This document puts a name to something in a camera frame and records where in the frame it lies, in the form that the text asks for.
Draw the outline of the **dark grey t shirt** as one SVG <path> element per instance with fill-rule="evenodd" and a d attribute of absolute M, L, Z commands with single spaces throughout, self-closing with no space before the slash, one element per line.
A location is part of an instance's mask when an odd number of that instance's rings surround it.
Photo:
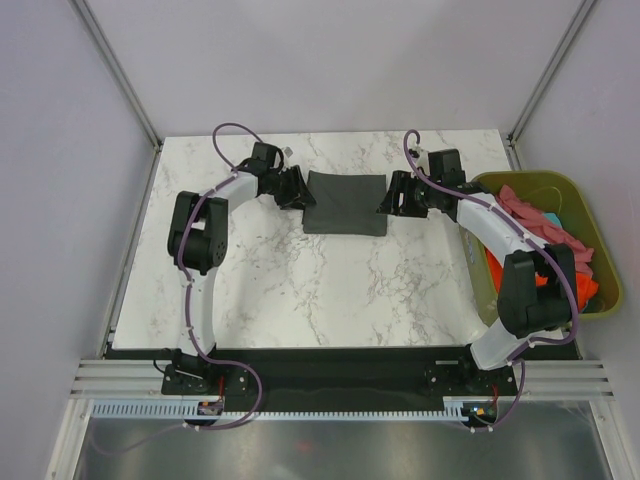
<path fill-rule="evenodd" d="M 311 235 L 387 235 L 387 217 L 377 209 L 386 195 L 385 175 L 336 175 L 310 171 L 316 203 L 305 208 L 303 232 Z"/>

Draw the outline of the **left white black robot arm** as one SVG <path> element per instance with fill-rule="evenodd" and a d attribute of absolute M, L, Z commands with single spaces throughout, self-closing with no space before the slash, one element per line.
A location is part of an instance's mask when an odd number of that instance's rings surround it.
<path fill-rule="evenodd" d="M 215 280 L 229 246 L 229 217 L 241 205 L 261 195 L 273 197 L 284 210 L 302 210 L 316 203 L 299 166 L 232 173 L 199 194 L 182 191 L 175 200 L 167 251 L 181 275 L 182 353 L 199 357 L 216 346 L 214 333 Z"/>

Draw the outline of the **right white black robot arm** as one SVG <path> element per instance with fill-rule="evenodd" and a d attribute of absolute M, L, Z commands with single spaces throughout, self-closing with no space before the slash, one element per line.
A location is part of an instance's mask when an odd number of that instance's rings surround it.
<path fill-rule="evenodd" d="M 457 371 L 465 391 L 483 392 L 494 381 L 494 369 L 511 364 L 528 348 L 574 340 L 580 313 L 569 246 L 551 245 L 535 236 L 481 183 L 447 188 L 421 171 L 394 171 L 377 212 L 425 218 L 431 209 L 473 234 L 502 266 L 498 319 L 470 345 L 473 359 Z"/>

